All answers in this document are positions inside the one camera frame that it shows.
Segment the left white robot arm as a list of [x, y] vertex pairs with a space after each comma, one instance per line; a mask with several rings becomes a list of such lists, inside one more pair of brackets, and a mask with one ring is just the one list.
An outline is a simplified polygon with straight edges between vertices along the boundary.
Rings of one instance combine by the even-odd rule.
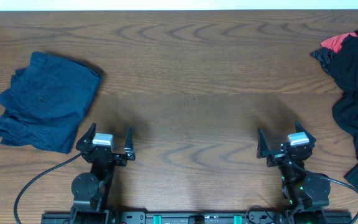
[[123, 154], [113, 152], [113, 135], [97, 133], [95, 123], [78, 140], [76, 149], [91, 164], [91, 170], [79, 174], [71, 184], [74, 199], [69, 224], [119, 223], [120, 214], [108, 207], [108, 197], [115, 167], [135, 160], [132, 128], [127, 129]]

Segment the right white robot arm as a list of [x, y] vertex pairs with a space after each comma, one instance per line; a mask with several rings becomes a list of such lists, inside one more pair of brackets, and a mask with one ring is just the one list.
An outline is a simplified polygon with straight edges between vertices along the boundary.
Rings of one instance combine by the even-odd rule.
[[313, 153], [316, 139], [299, 123], [296, 132], [279, 149], [270, 150], [258, 129], [257, 158], [267, 167], [277, 166], [282, 174], [282, 194], [291, 206], [272, 217], [274, 223], [327, 223], [323, 208], [329, 205], [331, 186], [325, 176], [305, 169], [304, 161]]

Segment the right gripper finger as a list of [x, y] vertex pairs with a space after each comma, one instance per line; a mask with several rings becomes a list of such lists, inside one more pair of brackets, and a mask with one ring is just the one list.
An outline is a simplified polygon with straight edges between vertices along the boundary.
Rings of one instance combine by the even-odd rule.
[[302, 125], [299, 121], [295, 121], [295, 130], [296, 132], [304, 132], [306, 136], [308, 137], [310, 144], [314, 144], [316, 142], [316, 139], [314, 136], [312, 136]]
[[269, 147], [262, 130], [258, 129], [257, 158], [266, 158], [270, 155]]

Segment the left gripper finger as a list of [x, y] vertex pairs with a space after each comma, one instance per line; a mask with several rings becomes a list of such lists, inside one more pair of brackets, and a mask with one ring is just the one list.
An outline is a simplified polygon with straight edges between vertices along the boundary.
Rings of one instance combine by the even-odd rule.
[[94, 136], [96, 134], [96, 123], [93, 123], [87, 132], [84, 133], [82, 137], [77, 142], [78, 146], [86, 146], [93, 142]]
[[126, 152], [126, 159], [129, 161], [134, 161], [135, 160], [135, 150], [134, 150], [134, 145], [133, 145], [133, 140], [132, 140], [132, 128], [130, 126], [127, 129], [124, 150]]

